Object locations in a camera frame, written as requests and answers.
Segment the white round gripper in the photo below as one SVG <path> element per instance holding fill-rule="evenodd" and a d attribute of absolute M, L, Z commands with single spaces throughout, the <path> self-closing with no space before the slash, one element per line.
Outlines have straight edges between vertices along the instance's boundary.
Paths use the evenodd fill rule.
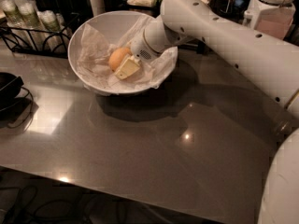
<path fill-rule="evenodd" d="M 161 56 L 159 32 L 150 28 L 139 32 L 131 41 L 131 52 L 133 55 L 126 55 L 115 71 L 118 79 L 126 79 L 136 73 L 140 69 L 140 60 L 152 62 Z"/>

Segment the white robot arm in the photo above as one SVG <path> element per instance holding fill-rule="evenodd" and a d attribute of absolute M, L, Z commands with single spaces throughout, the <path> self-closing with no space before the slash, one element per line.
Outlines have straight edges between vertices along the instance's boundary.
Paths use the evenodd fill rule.
<path fill-rule="evenodd" d="M 163 0 L 158 18 L 134 36 L 116 75 L 196 38 L 299 119 L 299 48 L 217 16 L 200 0 Z M 299 129 L 280 145 L 270 166 L 257 224 L 299 224 Z"/>

